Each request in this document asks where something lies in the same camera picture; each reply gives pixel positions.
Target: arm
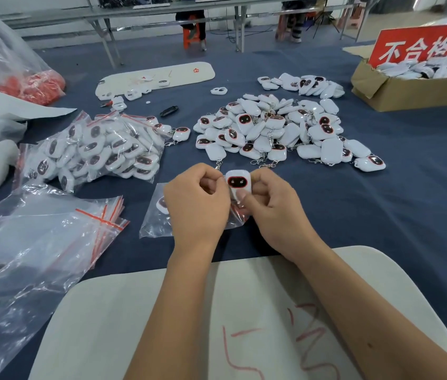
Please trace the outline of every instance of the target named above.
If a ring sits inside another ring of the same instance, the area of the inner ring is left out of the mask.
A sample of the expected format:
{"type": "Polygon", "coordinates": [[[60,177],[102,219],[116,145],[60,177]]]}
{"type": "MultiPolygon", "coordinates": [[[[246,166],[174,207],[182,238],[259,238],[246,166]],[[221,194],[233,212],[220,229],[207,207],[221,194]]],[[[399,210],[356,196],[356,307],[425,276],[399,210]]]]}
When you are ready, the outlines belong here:
{"type": "Polygon", "coordinates": [[[124,380],[195,380],[206,277],[227,223],[229,188],[198,164],[164,188],[174,251],[124,380]]]}
{"type": "Polygon", "coordinates": [[[296,191],[268,169],[252,172],[242,204],[265,240],[309,281],[369,380],[446,380],[447,352],[370,287],[316,234],[296,191]]]}

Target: blue tablecloth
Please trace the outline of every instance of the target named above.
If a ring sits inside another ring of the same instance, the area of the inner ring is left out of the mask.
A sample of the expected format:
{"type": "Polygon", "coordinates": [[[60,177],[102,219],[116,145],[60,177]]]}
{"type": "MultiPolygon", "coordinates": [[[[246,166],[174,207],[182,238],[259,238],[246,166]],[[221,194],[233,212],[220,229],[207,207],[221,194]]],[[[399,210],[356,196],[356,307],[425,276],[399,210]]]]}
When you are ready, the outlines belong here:
{"type": "MultiPolygon", "coordinates": [[[[256,53],[205,57],[216,77],[208,82],[153,91],[127,102],[129,114],[157,115],[171,105],[179,111],[164,120],[174,127],[192,127],[201,114],[215,112],[244,93],[263,92],[259,76],[317,74],[343,85],[347,91],[336,103],[340,107],[344,136],[355,138],[384,159],[387,168],[363,173],[348,164],[328,167],[310,164],[289,153],[275,169],[297,190],[308,217],[330,247],[367,245],[383,251],[396,261],[420,288],[447,326],[447,107],[378,113],[354,96],[350,77],[359,58],[338,48],[294,49],[289,52],[256,53]],[[209,90],[225,86],[225,96],[209,90]]],[[[139,59],[134,68],[123,71],[175,65],[152,54],[139,59]]],[[[99,108],[94,90],[108,72],[85,75],[69,85],[58,106],[77,107],[88,114],[106,113],[99,108]]],[[[279,89],[279,98],[297,95],[279,89]]],[[[34,122],[25,142],[40,140],[66,127],[75,114],[55,120],[34,122]]],[[[206,153],[189,141],[166,149],[156,182],[166,182],[198,162],[208,162],[206,153]]],[[[222,172],[252,170],[249,159],[229,154],[222,172]]],[[[0,200],[10,192],[10,181],[0,188],[0,200]]],[[[116,177],[104,177],[78,192],[82,198],[105,198],[122,194],[123,217],[130,225],[112,243],[85,278],[165,268],[173,239],[139,239],[139,228],[155,186],[116,177]]],[[[275,252],[260,237],[253,220],[226,231],[215,252],[215,260],[232,260],[275,252]]],[[[38,333],[0,374],[0,379],[27,379],[44,330],[38,333]]]]}

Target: plastic bag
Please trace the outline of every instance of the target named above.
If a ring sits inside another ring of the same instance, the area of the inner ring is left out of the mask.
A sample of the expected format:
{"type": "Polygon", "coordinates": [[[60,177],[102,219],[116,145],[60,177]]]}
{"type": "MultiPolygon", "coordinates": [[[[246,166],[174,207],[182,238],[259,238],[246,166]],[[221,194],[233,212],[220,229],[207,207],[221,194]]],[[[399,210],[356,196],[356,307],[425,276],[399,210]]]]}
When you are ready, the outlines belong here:
{"type": "Polygon", "coordinates": [[[64,96],[65,80],[0,20],[0,92],[48,105],[64,96]]]}
{"type": "MultiPolygon", "coordinates": [[[[172,236],[171,217],[164,202],[164,186],[166,184],[160,183],[155,187],[146,216],[139,230],[139,238],[172,236]]],[[[225,229],[237,228],[246,223],[246,220],[248,220],[248,216],[243,215],[237,203],[233,202],[225,229]]]]}
{"type": "Polygon", "coordinates": [[[20,146],[13,187],[58,177],[62,189],[74,193],[110,173],[153,183],[164,144],[153,127],[130,116],[115,111],[92,121],[81,112],[65,130],[38,145],[20,146]]]}
{"type": "Polygon", "coordinates": [[[0,202],[0,372],[128,224],[122,204],[46,184],[0,202]]]}

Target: forearm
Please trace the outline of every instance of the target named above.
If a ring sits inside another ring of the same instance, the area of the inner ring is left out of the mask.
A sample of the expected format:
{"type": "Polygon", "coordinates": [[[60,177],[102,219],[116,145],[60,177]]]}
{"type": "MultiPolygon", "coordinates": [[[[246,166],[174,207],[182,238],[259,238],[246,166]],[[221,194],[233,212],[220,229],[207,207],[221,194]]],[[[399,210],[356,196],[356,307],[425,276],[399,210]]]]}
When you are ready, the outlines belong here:
{"type": "Polygon", "coordinates": [[[297,261],[369,380],[446,380],[447,353],[318,237],[297,261]]]}
{"type": "Polygon", "coordinates": [[[199,377],[202,304],[213,250],[180,253],[175,248],[124,380],[199,377]]]}

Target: cardboard box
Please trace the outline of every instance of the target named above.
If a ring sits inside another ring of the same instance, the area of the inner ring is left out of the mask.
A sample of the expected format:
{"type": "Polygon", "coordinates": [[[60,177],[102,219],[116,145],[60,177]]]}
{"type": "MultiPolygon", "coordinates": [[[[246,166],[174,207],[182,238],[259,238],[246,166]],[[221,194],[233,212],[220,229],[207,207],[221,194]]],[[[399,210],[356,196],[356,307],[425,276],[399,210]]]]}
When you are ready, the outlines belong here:
{"type": "Polygon", "coordinates": [[[447,105],[447,78],[403,80],[373,69],[367,59],[352,76],[352,92],[379,112],[447,105]]]}

